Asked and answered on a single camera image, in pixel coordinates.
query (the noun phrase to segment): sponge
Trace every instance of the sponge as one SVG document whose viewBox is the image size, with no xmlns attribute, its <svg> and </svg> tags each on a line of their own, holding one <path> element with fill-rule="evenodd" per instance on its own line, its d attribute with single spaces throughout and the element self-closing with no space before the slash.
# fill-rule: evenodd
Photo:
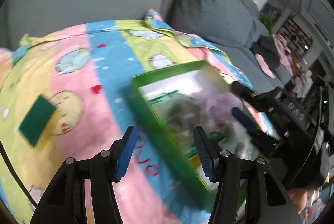
<svg viewBox="0 0 334 224">
<path fill-rule="evenodd" d="M 55 110 L 55 106 L 39 95 L 23 119 L 19 130 L 33 147 L 36 146 Z"/>
</svg>

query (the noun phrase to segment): green box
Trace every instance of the green box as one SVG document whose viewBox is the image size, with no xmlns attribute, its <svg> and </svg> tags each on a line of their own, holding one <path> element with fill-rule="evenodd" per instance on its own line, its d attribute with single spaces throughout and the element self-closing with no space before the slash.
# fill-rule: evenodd
<svg viewBox="0 0 334 224">
<path fill-rule="evenodd" d="M 211 211 L 214 194 L 203 178 L 191 167 L 177 139 L 166 123 L 140 92 L 140 87 L 195 70 L 201 70 L 219 92 L 229 91 L 229 85 L 207 61 L 196 61 L 154 70 L 133 77 L 129 102 L 137 118 L 142 121 L 148 137 L 167 163 L 174 177 L 180 180 L 189 193 L 193 195 L 200 209 Z"/>
</svg>

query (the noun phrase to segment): blanket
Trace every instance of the blanket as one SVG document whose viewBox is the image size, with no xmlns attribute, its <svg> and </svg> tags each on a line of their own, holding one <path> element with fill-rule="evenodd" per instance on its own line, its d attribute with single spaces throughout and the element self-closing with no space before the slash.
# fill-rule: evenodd
<svg viewBox="0 0 334 224">
<path fill-rule="evenodd" d="M 124 224 L 198 223 L 210 212 L 197 208 L 158 157 L 126 98 L 131 78 L 144 72 L 206 59 L 231 83 L 252 84 L 221 50 L 196 35 L 168 26 L 154 11 L 144 21 L 111 20 L 60 30 L 42 38 L 25 35 L 14 52 L 0 50 L 0 139 L 31 196 L 38 202 L 67 157 L 88 159 L 108 149 L 129 125 L 139 136 L 121 182 L 114 184 Z M 42 94 L 55 106 L 35 147 L 18 127 Z M 273 127 L 248 106 L 263 131 Z M 1 198 L 19 223 L 34 207 L 0 159 Z M 88 223 L 94 223 L 89 181 L 85 182 Z"/>
</svg>

